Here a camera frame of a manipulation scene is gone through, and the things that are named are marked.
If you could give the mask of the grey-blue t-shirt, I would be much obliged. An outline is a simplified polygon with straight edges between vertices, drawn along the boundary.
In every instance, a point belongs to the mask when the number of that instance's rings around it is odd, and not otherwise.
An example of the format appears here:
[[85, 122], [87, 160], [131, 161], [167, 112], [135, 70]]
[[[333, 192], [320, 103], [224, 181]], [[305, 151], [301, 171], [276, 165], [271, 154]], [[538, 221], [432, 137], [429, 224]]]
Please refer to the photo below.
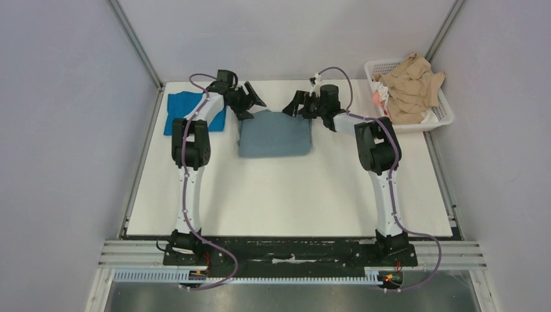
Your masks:
[[263, 110], [239, 125], [238, 156], [246, 159], [307, 155], [313, 147], [311, 121]]

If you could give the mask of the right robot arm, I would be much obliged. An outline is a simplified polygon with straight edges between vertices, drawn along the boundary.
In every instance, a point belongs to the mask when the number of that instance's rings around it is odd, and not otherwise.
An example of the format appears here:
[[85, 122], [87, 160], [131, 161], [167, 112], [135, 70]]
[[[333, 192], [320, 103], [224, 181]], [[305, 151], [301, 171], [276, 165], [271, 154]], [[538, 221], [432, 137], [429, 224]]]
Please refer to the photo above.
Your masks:
[[323, 126], [355, 138], [357, 154], [374, 190], [377, 209], [376, 259], [392, 265], [409, 247], [408, 234], [401, 226], [397, 195], [397, 169], [402, 158], [393, 124], [388, 117], [371, 118], [340, 107], [339, 88], [327, 84], [319, 92], [297, 91], [282, 110], [291, 117], [320, 118]]

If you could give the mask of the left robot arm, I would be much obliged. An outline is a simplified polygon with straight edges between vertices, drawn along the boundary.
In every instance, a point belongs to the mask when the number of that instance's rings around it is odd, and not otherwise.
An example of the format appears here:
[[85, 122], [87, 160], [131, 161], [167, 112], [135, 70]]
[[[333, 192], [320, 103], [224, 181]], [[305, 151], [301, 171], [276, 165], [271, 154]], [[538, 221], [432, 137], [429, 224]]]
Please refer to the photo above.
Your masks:
[[230, 70], [218, 70], [214, 81], [201, 87], [199, 104], [182, 118], [172, 121], [171, 156], [179, 171], [180, 208], [175, 230], [168, 239], [179, 257], [188, 265], [197, 265], [209, 244], [200, 235], [199, 197], [201, 181], [211, 158], [209, 126], [216, 115], [229, 107], [237, 120], [253, 118], [250, 109], [266, 104], [249, 82], [239, 84]]

